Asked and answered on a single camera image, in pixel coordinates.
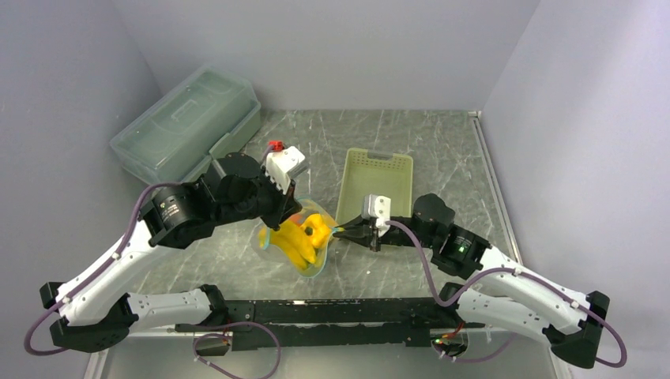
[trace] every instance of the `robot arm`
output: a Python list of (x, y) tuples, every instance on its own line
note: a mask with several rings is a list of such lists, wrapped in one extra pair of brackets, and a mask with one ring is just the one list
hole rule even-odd
[[(602, 325), (583, 309), (605, 318), (609, 298), (600, 292), (582, 294), (560, 286), (512, 261), (487, 240), (454, 224), (454, 210), (433, 193), (419, 197), (411, 217), (390, 215), (390, 199), (369, 195), (361, 216), (340, 226), (335, 236), (371, 250), (381, 245), (414, 246), (433, 250), (431, 263), (463, 280), (476, 280), (505, 293), (509, 298), (494, 298), (468, 289), (454, 304), (456, 314), (467, 322), (495, 325), (551, 345), (563, 360), (580, 367), (593, 367)], [(492, 269), (505, 269), (481, 275)], [(538, 278), (543, 283), (530, 280)], [(570, 303), (546, 286), (553, 287)], [(440, 305), (463, 286), (447, 283), (439, 294)]]
[[(175, 322), (225, 324), (227, 310), (216, 286), (167, 295), (139, 295), (130, 289), (157, 262), (208, 238), (216, 226), (260, 217), (277, 229), (301, 209), (293, 197), (292, 178), (306, 165), (293, 147), (268, 154), (264, 167), (245, 154), (232, 153), (215, 161), (197, 181), (158, 190), (141, 207), (122, 254), (117, 251), (123, 238), (70, 282), (51, 282), (40, 289), (45, 308), (62, 303), (60, 318), (50, 328), (54, 344), (95, 352), (146, 328)], [(85, 280), (90, 283), (72, 295)]]
[[(208, 238), (216, 226), (260, 217), (268, 227), (277, 229), (301, 209), (293, 197), (295, 182), (292, 179), (306, 165), (305, 157), (295, 148), (269, 154), (263, 167), (249, 156), (233, 153), (214, 162), (197, 181), (175, 183), (154, 193), (152, 199), (138, 209), (137, 222), (131, 224), (114, 247), (70, 282), (51, 282), (40, 289), (43, 305), (48, 309), (45, 314), (56, 312), (60, 316), (50, 328), (54, 345), (90, 353), (114, 346), (132, 332), (164, 325), (180, 324), (178, 328), (184, 330), (211, 330), (221, 325), (245, 324), (230, 321), (284, 320), (285, 325), (280, 322), (267, 327), (283, 332), (305, 322), (320, 323), (321, 328), (308, 330), (332, 337), (335, 334), (328, 334), (331, 329), (338, 335), (349, 329), (339, 328), (338, 323), (367, 322), (375, 327), (360, 324), (362, 329), (356, 331), (367, 333), (365, 335), (373, 341), (366, 343), (401, 340), (423, 346), (429, 340), (428, 329), (434, 323), (443, 327), (447, 321), (452, 325), (467, 321), (496, 325), (548, 343), (557, 356), (576, 366), (590, 368), (594, 362), (610, 366), (625, 363), (623, 348), (619, 363), (610, 364), (596, 358), (602, 328), (606, 325), (607, 296), (597, 291), (587, 295), (572, 291), (522, 267), (484, 238), (455, 225), (454, 211), (432, 193), (417, 199), (411, 217), (390, 217), (390, 199), (370, 195), (365, 199), (361, 216), (338, 227), (334, 235), (375, 251), (386, 244), (417, 246), (420, 253), (421, 247), (432, 249), (433, 264), (449, 275), (468, 280), (465, 286), (447, 283), (438, 294), (426, 257), (421, 253), (434, 299), (284, 300), (258, 305), (241, 301), (231, 312), (223, 295), (212, 285), (179, 294), (130, 292), (136, 279), (145, 275), (156, 262), (181, 253), (198, 239)], [(475, 281), (501, 290), (509, 298), (495, 298), (468, 289), (469, 283)], [(330, 311), (335, 307), (349, 312)], [(419, 307), (425, 308), (426, 314), (434, 313), (433, 317), (416, 318), (414, 309)], [(60, 349), (35, 351), (30, 347), (30, 336), (38, 324), (39, 321), (27, 334), (26, 350), (36, 355), (59, 352)], [(241, 332), (239, 348), (256, 346), (253, 334), (244, 336), (243, 331), (232, 330)], [(415, 339), (409, 339), (405, 333), (416, 333)], [(342, 342), (339, 336), (332, 340)], [(306, 342), (298, 339), (294, 343), (312, 346), (314, 339)]]

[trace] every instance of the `plastic storage box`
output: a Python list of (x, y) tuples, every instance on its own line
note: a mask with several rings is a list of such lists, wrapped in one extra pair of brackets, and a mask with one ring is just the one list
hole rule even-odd
[(148, 184), (195, 179), (261, 127), (251, 83), (203, 67), (111, 140), (126, 170)]
[(360, 216), (363, 199), (369, 194), (390, 198), (391, 216), (410, 216), (413, 171), (411, 156), (350, 148), (337, 201), (337, 225)]

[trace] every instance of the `marble table surface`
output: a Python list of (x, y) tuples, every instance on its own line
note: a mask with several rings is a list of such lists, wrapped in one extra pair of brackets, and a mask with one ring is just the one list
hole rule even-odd
[[(348, 148), (408, 154), (414, 159), (412, 197), (437, 193), (456, 211), (456, 223), (487, 238), (504, 253), (495, 195), (465, 111), (267, 111), (245, 147), (259, 157), (268, 140), (297, 146), (311, 168), (298, 177), (308, 195), (333, 217)], [(304, 279), (290, 264), (263, 261), (251, 249), (258, 220), (218, 227), (211, 238), (154, 268), (137, 285), (145, 294), (188, 291), (216, 284), (226, 299), (377, 298), (429, 296), (412, 248), (383, 246), (374, 253), (335, 240), (323, 271)], [(437, 287), (449, 277), (432, 267)]]

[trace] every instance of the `white wall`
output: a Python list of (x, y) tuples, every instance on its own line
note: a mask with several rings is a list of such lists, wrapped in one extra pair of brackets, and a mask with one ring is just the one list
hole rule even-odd
[(525, 262), (609, 295), (629, 347), (577, 377), (670, 377), (668, 19), (661, 0), (542, 1), (484, 107)]
[(481, 109), (539, 0), (114, 0), (161, 89), (204, 62), (265, 107)]
[[(143, 185), (107, 144), (159, 98), (108, 0), (0, 3), (0, 376), (83, 376), (87, 355), (32, 357), (23, 335), (40, 286), (70, 280), (125, 227)], [(38, 330), (37, 347), (50, 341)]]

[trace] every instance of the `yellow object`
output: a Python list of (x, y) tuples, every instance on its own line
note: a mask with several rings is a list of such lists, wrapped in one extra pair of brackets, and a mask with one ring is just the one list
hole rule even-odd
[[(307, 217), (300, 226), (292, 220), (286, 220), (279, 226), (279, 231), (270, 230), (269, 243), (280, 248), (291, 263), (304, 270), (307, 262), (316, 263), (316, 249), (321, 249), (328, 243), (330, 232), (330, 227), (321, 215), (315, 213)], [(258, 233), (260, 247), (265, 245), (266, 233), (267, 229)]]
[[(258, 232), (258, 243), (260, 247), (263, 247), (265, 245), (267, 230), (268, 229), (262, 229), (260, 232)], [(293, 265), (298, 268), (298, 270), (306, 270), (307, 261), (305, 261), (305, 259), (298, 252), (295, 246), (293, 246), (293, 244), (289, 240), (287, 240), (283, 234), (275, 232), (272, 229), (269, 230), (270, 230), (270, 243), (279, 247), (281, 251), (283, 251), (284, 254), (286, 254), (286, 257), (288, 257), (291, 263), (293, 263)]]
[(282, 262), (287, 257), (301, 276), (311, 278), (326, 263), (328, 242), (337, 224), (312, 200), (296, 200), (303, 209), (284, 221), (277, 231), (259, 225), (255, 236), (258, 242), (252, 242), (252, 246), (260, 257), (270, 261)]
[(300, 229), (310, 239), (311, 245), (317, 249), (326, 246), (326, 243), (330, 240), (331, 229), (318, 213), (307, 217), (305, 222), (300, 225)]

